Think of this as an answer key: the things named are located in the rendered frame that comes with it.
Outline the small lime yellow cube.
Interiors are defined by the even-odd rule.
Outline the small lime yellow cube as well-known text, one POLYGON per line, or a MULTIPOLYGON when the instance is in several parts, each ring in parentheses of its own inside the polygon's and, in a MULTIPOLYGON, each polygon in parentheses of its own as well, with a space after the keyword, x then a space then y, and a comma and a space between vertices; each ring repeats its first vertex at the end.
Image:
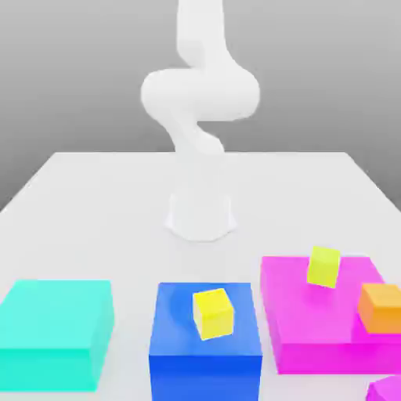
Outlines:
POLYGON ((340 260, 339 250, 314 246, 309 258, 307 282, 321 287, 335 288, 340 260))

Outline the small orange cube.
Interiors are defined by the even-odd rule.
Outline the small orange cube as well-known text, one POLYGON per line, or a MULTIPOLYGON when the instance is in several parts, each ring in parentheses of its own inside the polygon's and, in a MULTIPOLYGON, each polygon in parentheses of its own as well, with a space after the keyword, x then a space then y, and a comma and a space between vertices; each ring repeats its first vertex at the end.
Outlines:
POLYGON ((401 289, 397 285, 363 284, 357 311, 369 334, 401 334, 401 289))

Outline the small magenta cube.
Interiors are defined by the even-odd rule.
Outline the small magenta cube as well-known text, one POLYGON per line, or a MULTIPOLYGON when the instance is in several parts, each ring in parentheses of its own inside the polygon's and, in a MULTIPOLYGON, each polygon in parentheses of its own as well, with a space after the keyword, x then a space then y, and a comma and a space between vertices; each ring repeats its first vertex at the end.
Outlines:
POLYGON ((365 401, 401 401, 401 375, 372 381, 367 389, 365 401))

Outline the large magenta box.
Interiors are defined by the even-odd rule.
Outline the large magenta box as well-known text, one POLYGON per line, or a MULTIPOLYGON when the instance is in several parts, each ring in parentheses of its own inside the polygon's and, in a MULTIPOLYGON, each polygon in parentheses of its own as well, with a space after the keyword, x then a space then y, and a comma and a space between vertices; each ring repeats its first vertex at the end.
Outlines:
POLYGON ((340 263, 334 289, 308 284, 307 256, 265 256, 262 302, 279 374, 401 374, 401 334, 369 334, 357 312, 364 283, 384 280, 364 256, 340 263))

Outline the large blue box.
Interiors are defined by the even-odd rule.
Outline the large blue box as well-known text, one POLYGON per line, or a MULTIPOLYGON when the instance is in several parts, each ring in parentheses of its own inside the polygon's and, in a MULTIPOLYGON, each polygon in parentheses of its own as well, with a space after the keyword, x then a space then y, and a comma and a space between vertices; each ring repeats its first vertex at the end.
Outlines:
POLYGON ((262 348, 249 283, 161 283, 149 347, 152 401, 258 401, 262 348), (224 288, 233 333, 207 341, 193 321, 193 294, 224 288))

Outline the large cyan box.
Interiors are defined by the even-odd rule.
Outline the large cyan box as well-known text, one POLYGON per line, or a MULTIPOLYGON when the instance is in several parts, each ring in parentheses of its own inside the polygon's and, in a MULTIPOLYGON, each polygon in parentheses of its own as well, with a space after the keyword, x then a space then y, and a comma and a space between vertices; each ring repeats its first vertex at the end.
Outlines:
POLYGON ((17 280, 0 302, 0 392, 94 392, 114 329, 108 280, 17 280))

